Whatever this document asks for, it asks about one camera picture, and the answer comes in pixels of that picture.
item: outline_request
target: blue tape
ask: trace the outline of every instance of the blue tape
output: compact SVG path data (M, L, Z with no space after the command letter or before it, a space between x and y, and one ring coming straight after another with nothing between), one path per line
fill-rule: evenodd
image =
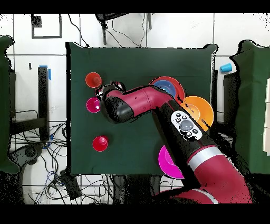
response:
M51 69L48 69L48 77L49 77L49 80L52 80L52 78L51 78Z
M52 138L51 138L51 140L52 140ZM51 145L51 142L47 142L47 146L50 146L50 145ZM43 149L44 150L47 149L46 146L44 146Z

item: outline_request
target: control button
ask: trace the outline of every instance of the control button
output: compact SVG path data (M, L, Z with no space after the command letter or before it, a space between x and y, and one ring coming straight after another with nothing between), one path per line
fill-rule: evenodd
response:
M191 132L187 132L187 136L190 137L192 135Z
M183 120L180 124L180 129L183 131L188 131L193 129L193 123L189 120Z

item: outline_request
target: magenta cup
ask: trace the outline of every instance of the magenta cup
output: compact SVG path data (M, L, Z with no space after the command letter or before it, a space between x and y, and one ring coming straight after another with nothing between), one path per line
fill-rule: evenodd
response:
M97 97L90 98L86 103L86 108L91 113L97 113L100 111L100 102Z

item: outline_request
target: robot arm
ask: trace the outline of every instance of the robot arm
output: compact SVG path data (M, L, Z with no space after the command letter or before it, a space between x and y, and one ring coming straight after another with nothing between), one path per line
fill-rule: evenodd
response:
M243 176L170 94L155 86L125 91L122 83L112 82L96 95L102 113L114 123L152 111L172 160L184 177L196 177L195 189L175 197L200 203L252 202Z

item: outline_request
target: white tile floor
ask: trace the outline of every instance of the white tile floor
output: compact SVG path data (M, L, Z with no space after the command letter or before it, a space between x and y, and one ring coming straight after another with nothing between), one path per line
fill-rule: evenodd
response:
M133 42L149 48L203 48L206 44L215 43L218 51L215 57L215 69L219 72L219 67L223 64L231 63L233 72L235 65L229 56L238 50L241 40L253 40L261 46L270 45L270 24L269 14L159 14L152 15L152 30L147 29L148 35L143 38L143 29L146 30L146 18L144 13L133 13L116 18L113 27L116 31L126 34ZM67 14L62 14L62 35L61 39L32 39L31 38L31 17L30 15L0 15L0 35L9 35L14 38L15 44L7 49L7 56L11 61L12 68L17 73L16 81L16 110L37 110L37 68L47 65L51 69L52 79L49 80L49 110L50 126L62 123L66 120L66 41L74 41L85 46L80 34L69 20ZM42 27L35 28L36 36L58 35L59 15L41 14ZM104 47L102 39L102 29L94 14L71 14L71 20L81 30L84 40L93 47ZM119 41L122 46L136 47L123 34L112 29L112 21L108 22L108 30ZM116 40L107 33L107 45L105 47L119 47ZM218 73L218 105L217 110L224 111L223 105L223 77ZM35 112L21 113L17 119L34 118ZM218 120L223 120L223 114L217 115ZM64 139L61 132L55 136ZM12 144L11 151L21 147L24 140L16 140ZM66 148L61 148L59 154L66 155ZM52 170L52 160L47 150L42 152L46 160L46 167ZM58 156L59 170L66 167L66 157ZM85 175L78 178L78 183L85 195L98 195L99 182L89 186L90 183L101 180L100 175ZM28 165L24 172L23 190L26 203L33 203L31 198L36 198L45 185L47 171L45 163L41 157L32 166ZM182 186L180 180L162 177L161 190L168 190ZM100 194L104 194L101 201L106 202L108 194L105 189L100 189ZM62 200L46 200L43 194L37 199L42 204L63 204ZM71 203L69 198L64 199L65 203ZM85 198L82 204L92 203L93 199Z

